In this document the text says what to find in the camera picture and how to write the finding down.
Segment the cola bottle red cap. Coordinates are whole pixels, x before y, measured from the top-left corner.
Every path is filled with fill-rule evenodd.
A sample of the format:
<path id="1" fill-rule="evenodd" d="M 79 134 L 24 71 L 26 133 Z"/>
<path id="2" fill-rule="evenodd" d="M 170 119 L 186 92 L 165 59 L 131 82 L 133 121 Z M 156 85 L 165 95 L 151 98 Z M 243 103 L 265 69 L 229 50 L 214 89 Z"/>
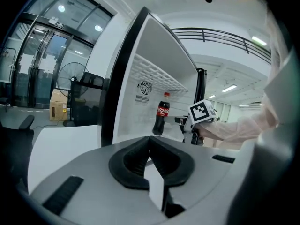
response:
<path id="1" fill-rule="evenodd" d="M 165 121 L 164 118 L 168 116 L 170 110 L 170 103 L 168 101 L 170 96 L 169 92 L 164 93 L 164 99 L 159 102 L 156 113 L 156 121 L 152 132 L 154 135 L 161 136 L 164 131 Z"/>

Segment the glass entrance door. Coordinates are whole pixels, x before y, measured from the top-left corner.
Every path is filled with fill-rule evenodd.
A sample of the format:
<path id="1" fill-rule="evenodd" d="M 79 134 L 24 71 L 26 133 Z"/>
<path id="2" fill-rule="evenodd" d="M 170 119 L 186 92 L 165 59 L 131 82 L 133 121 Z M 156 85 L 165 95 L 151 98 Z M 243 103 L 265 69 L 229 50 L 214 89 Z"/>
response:
<path id="1" fill-rule="evenodd" d="M 0 42 L 0 105 L 48 108 L 88 70 L 112 18 L 96 0 L 29 0 Z"/>

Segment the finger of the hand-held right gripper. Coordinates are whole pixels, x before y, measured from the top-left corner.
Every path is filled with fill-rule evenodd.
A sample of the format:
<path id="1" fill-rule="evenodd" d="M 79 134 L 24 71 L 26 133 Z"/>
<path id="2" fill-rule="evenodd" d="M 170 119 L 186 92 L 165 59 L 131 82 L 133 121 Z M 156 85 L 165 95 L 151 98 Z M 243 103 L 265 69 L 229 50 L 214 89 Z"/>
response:
<path id="1" fill-rule="evenodd" d="M 186 121 L 188 119 L 188 116 L 180 116 L 180 117 L 176 117 L 176 116 L 168 116 L 168 117 L 164 117 L 164 122 L 165 123 L 169 123 L 171 125 L 185 125 Z"/>

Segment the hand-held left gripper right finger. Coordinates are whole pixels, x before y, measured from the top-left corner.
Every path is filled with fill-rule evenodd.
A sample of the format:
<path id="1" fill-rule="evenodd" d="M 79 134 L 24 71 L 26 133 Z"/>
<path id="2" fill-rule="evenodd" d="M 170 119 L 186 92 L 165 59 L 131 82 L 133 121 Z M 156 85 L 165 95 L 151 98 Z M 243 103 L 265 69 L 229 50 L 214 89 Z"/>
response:
<path id="1" fill-rule="evenodd" d="M 166 191 L 163 220 L 150 225 L 233 225 L 229 213 L 250 168 L 252 140 L 240 150 L 158 136 L 150 136 L 149 145 Z"/>

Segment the brown cardboard box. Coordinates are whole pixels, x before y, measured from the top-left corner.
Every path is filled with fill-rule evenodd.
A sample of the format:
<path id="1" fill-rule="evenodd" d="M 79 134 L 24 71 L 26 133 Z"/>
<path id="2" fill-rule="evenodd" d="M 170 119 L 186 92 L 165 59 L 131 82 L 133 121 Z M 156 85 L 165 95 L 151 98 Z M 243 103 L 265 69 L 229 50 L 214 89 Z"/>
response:
<path id="1" fill-rule="evenodd" d="M 68 119 L 68 91 L 54 89 L 49 103 L 49 120 Z"/>

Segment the black floor fan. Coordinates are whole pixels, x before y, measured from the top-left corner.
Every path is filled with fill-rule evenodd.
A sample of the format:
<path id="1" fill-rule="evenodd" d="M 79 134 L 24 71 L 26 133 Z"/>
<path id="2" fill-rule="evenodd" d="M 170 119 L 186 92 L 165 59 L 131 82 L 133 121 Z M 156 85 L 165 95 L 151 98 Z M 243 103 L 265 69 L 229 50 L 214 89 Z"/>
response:
<path id="1" fill-rule="evenodd" d="M 63 126 L 73 127 L 72 121 L 72 93 L 74 85 L 79 82 L 84 73 L 86 66 L 79 62 L 70 62 L 64 65 L 58 72 L 56 88 L 67 97 L 67 119 L 63 121 Z"/>

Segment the black mesh chair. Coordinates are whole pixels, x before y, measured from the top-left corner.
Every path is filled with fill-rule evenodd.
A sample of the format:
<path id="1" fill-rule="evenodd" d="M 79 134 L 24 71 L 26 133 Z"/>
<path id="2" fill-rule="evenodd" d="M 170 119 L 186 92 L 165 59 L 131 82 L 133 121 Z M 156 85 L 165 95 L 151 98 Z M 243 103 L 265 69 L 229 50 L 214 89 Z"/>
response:
<path id="1" fill-rule="evenodd" d="M 97 124 L 103 82 L 102 77 L 84 72 L 79 81 L 72 83 L 70 118 L 75 126 Z"/>

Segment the black office chair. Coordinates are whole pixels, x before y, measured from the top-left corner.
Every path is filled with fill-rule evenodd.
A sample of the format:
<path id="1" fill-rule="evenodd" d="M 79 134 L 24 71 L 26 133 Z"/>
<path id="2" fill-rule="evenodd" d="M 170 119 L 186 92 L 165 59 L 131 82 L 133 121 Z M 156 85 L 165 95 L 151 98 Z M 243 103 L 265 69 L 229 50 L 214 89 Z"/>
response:
<path id="1" fill-rule="evenodd" d="M 33 149 L 35 117 L 28 115 L 16 129 L 0 121 L 0 171 L 17 188 L 28 192 L 28 168 Z"/>

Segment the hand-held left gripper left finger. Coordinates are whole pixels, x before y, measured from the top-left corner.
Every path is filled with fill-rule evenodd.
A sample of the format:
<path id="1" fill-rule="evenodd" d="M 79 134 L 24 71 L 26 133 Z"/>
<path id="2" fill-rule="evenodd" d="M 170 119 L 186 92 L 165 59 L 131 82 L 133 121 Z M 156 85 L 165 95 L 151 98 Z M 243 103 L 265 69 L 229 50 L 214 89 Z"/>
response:
<path id="1" fill-rule="evenodd" d="M 38 212 L 55 225 L 160 225 L 167 217 L 157 208 L 147 190 L 121 185 L 109 171 L 109 160 L 117 151 L 144 137 L 130 139 L 85 152 L 41 181 L 30 193 Z M 43 203 L 70 176 L 83 179 L 60 215 Z"/>

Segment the white black-edged cabinet box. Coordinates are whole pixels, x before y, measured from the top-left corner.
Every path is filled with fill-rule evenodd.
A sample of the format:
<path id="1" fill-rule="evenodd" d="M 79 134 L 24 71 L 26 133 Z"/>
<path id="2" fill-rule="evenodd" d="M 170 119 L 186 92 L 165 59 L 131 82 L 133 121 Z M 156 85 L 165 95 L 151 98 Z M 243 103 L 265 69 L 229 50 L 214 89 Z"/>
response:
<path id="1" fill-rule="evenodd" d="M 175 118 L 203 99 L 205 80 L 184 45 L 143 7 L 117 45 L 104 79 L 98 144 L 152 135 L 161 101 L 170 103 L 163 136 L 183 140 Z"/>

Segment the black balcony railing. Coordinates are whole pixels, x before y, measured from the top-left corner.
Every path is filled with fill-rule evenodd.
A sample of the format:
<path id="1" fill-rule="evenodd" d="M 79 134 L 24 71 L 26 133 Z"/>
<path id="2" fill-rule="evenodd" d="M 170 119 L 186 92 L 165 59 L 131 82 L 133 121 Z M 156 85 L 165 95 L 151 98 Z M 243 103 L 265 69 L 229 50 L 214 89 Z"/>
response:
<path id="1" fill-rule="evenodd" d="M 182 27 L 172 29 L 179 40 L 199 40 L 202 42 L 214 42 L 245 51 L 254 55 L 268 64 L 271 63 L 270 50 L 244 37 L 215 29 Z"/>

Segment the person's right forearm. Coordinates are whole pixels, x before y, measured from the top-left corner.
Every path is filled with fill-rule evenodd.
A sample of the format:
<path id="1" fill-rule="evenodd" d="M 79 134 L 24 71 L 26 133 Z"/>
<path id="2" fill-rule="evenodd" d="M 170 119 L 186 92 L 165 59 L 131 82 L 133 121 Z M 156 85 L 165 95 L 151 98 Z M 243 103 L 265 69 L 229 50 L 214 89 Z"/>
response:
<path id="1" fill-rule="evenodd" d="M 275 127 L 278 118 L 268 108 L 251 117 L 241 117 L 236 122 L 201 122 L 195 125 L 200 136 L 222 141 L 223 144 L 242 145 L 246 140 L 254 139 L 268 128 Z"/>

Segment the person's torso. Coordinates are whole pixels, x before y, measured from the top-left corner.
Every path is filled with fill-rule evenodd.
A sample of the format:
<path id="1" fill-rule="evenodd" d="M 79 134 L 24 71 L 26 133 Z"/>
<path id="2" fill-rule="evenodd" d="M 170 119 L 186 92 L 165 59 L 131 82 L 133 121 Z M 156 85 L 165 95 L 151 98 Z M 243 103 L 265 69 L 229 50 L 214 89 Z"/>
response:
<path id="1" fill-rule="evenodd" d="M 284 40 L 284 35 L 267 1 L 259 1 L 266 6 L 266 27 L 270 35 L 271 69 L 266 83 L 267 86 L 285 67 L 285 60 L 289 52 Z"/>

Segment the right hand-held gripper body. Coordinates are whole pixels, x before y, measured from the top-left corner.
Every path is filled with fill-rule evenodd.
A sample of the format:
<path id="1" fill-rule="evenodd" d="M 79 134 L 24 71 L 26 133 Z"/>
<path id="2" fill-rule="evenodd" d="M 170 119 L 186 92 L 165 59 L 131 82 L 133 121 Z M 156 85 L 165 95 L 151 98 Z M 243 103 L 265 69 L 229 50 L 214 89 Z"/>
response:
<path id="1" fill-rule="evenodd" d="M 216 118 L 217 112 L 210 101 L 204 99 L 191 105 L 188 108 L 188 116 L 183 119 L 183 142 L 203 146 L 204 139 L 200 137 L 200 133 L 195 126 L 202 122 L 215 122 Z"/>

